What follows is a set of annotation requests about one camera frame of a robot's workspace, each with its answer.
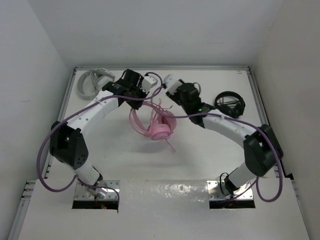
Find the pink headphones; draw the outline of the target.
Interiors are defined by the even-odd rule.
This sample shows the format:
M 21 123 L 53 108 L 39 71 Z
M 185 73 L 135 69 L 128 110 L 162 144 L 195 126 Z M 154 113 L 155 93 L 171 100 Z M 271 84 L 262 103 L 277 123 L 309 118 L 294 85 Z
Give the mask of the pink headphones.
M 171 147 L 172 151 L 176 149 L 169 143 L 168 139 L 174 133 L 177 127 L 175 115 L 169 111 L 172 106 L 168 108 L 162 107 L 162 100 L 159 99 L 158 103 L 152 100 L 144 101 L 143 106 L 152 108 L 149 125 L 145 127 L 135 109 L 131 108 L 129 112 L 129 122 L 132 128 L 140 135 L 147 137 L 153 141 L 166 141 Z

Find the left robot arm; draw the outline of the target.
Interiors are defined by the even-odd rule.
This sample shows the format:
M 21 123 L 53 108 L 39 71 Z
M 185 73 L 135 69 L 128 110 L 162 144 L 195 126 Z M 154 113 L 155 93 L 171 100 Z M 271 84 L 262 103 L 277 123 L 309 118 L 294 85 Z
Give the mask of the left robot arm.
M 84 109 L 52 125 L 50 154 L 68 165 L 85 184 L 96 185 L 102 176 L 89 161 L 85 141 L 89 132 L 123 102 L 134 109 L 140 108 L 157 84 L 158 81 L 151 76 L 126 69 L 120 79 L 107 82 Z

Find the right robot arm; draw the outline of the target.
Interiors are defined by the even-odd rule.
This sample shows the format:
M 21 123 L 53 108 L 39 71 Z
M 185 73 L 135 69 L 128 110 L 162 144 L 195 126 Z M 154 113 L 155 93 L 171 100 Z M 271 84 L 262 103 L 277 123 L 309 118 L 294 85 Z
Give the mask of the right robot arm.
M 246 182 L 263 177 L 283 157 L 283 150 L 273 129 L 260 127 L 228 117 L 216 107 L 203 102 L 198 89 L 181 79 L 169 79 L 163 84 L 165 94 L 181 106 L 190 121 L 204 129 L 215 131 L 244 150 L 244 162 L 224 179 L 224 188 L 233 195 Z

